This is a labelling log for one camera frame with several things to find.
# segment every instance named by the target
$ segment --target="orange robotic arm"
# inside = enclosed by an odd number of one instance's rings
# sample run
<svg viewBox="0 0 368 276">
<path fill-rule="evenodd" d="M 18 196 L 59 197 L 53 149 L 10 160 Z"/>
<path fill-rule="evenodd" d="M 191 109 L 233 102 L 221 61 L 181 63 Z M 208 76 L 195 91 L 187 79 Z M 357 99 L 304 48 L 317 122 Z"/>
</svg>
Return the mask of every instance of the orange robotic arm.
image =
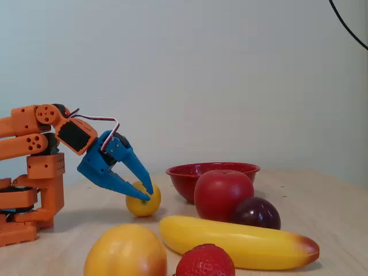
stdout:
<svg viewBox="0 0 368 276">
<path fill-rule="evenodd" d="M 27 156 L 26 175 L 13 182 L 0 179 L 0 247 L 34 240 L 39 228 L 53 226 L 64 206 L 64 154 L 57 146 L 63 142 L 81 155 L 98 136 L 88 123 L 69 115 L 63 105 L 31 105 L 0 119 L 0 160 Z M 41 207 L 33 210 L 38 192 Z"/>
</svg>

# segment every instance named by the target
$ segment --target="apple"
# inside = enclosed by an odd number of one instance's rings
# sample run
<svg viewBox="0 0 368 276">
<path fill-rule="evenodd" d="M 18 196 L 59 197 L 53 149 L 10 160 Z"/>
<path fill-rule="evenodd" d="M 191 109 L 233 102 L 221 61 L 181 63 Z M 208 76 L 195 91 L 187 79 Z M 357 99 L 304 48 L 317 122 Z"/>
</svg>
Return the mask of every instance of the apple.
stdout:
<svg viewBox="0 0 368 276">
<path fill-rule="evenodd" d="M 202 219 L 230 222 L 235 208 L 254 196 L 246 174 L 233 170 L 212 170 L 202 174 L 194 189 L 194 203 Z"/>
</svg>

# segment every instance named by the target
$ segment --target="yellow lemon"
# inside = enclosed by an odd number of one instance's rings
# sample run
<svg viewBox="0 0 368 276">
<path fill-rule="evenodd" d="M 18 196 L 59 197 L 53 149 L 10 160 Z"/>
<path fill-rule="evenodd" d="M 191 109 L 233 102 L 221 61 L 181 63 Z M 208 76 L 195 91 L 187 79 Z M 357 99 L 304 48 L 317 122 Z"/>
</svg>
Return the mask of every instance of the yellow lemon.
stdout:
<svg viewBox="0 0 368 276">
<path fill-rule="evenodd" d="M 132 184 L 136 189 L 147 193 L 143 187 L 142 182 L 137 181 Z M 148 194 L 151 199 L 149 201 L 140 200 L 138 198 L 126 196 L 125 203 L 128 210 L 137 217 L 152 216 L 160 207 L 161 204 L 161 191 L 157 185 L 152 184 L 154 187 L 154 194 Z"/>
</svg>

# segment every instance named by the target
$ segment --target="black cable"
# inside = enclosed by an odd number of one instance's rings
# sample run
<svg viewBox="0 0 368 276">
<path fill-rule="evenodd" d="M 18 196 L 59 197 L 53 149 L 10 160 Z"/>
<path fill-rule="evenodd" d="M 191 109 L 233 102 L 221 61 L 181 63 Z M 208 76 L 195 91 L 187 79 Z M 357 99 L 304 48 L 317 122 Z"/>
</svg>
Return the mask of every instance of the black cable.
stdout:
<svg viewBox="0 0 368 276">
<path fill-rule="evenodd" d="M 340 20 L 341 24 L 345 27 L 345 29 L 348 31 L 348 33 L 357 41 L 361 46 L 363 46 L 368 51 L 368 46 L 362 42 L 362 40 L 358 39 L 358 37 L 349 29 L 349 27 L 345 24 L 344 20 L 341 18 L 341 15 L 339 14 L 334 2 L 332 0 L 329 0 L 329 3 L 331 4 L 334 12 L 336 13 L 338 19 Z"/>
</svg>

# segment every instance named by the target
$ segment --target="robotic arm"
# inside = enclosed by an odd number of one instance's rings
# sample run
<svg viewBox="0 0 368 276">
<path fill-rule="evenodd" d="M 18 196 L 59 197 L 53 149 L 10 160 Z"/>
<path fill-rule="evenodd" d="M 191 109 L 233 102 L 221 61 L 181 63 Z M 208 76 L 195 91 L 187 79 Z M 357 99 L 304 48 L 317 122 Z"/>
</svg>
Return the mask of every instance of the robotic arm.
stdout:
<svg viewBox="0 0 368 276">
<path fill-rule="evenodd" d="M 53 226 L 53 217 L 64 206 L 65 144 L 77 155 L 85 154 L 78 171 L 97 186 L 149 201 L 154 190 L 150 175 L 124 136 L 112 131 L 98 137 L 87 122 L 113 118 L 78 115 L 65 106 L 32 105 L 16 108 L 0 118 L 0 160 L 27 156 L 27 174 L 13 181 L 0 179 L 0 247 L 35 240 L 40 228 Z M 137 176 L 147 193 L 137 190 L 112 171 L 123 162 Z M 34 209 L 41 194 L 41 207 Z"/>
<path fill-rule="evenodd" d="M 55 129 L 54 142 L 46 135 L 35 136 L 35 133 L 50 131 L 51 126 Z M 14 109 L 11 117 L 0 120 L 0 138 L 17 136 L 0 140 L 0 160 L 39 154 L 47 148 L 52 151 L 62 142 L 77 155 L 87 152 L 77 169 L 97 186 L 145 201 L 150 200 L 147 194 L 112 171 L 117 162 L 123 162 L 142 181 L 147 193 L 153 194 L 150 175 L 124 136 L 115 133 L 107 142 L 104 152 L 101 151 L 101 146 L 111 132 L 106 131 L 98 137 L 93 127 L 83 120 L 71 117 L 70 111 L 59 104 Z"/>
</svg>

